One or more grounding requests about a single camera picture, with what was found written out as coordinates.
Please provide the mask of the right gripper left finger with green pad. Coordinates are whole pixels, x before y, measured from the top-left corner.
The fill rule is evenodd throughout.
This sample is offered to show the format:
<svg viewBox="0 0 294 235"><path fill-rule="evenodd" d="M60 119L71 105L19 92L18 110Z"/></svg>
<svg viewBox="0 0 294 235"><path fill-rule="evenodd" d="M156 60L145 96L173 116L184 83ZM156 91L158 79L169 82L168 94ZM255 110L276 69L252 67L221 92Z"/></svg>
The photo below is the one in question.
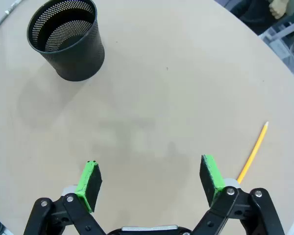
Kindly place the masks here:
<svg viewBox="0 0 294 235"><path fill-rule="evenodd" d="M95 210L101 183L98 163L88 161L73 192L60 196L54 202L49 198L35 201L24 234L61 235L70 225L80 235L105 234L91 215Z"/></svg>

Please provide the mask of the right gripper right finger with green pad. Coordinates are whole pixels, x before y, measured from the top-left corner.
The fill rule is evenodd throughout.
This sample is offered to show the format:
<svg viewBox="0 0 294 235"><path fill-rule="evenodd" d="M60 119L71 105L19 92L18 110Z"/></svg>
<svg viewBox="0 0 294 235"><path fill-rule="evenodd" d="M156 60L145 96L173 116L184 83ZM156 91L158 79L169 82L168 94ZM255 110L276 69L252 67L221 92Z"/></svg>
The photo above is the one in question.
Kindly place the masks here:
<svg viewBox="0 0 294 235"><path fill-rule="evenodd" d="M201 156L199 176L209 210L191 234L218 235L228 219L239 220L247 235L285 233L266 189L254 188L246 193L241 188L227 186L211 155Z"/></svg>

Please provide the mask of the person's left hand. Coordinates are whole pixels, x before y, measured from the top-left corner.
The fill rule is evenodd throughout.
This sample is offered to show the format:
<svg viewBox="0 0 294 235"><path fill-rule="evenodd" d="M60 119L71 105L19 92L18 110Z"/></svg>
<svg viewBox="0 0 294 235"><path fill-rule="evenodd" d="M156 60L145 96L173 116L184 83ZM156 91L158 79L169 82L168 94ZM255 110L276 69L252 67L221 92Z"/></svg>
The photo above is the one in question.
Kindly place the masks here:
<svg viewBox="0 0 294 235"><path fill-rule="evenodd" d="M275 19L280 19L286 12L289 0L273 0L269 4L269 10Z"/></svg>

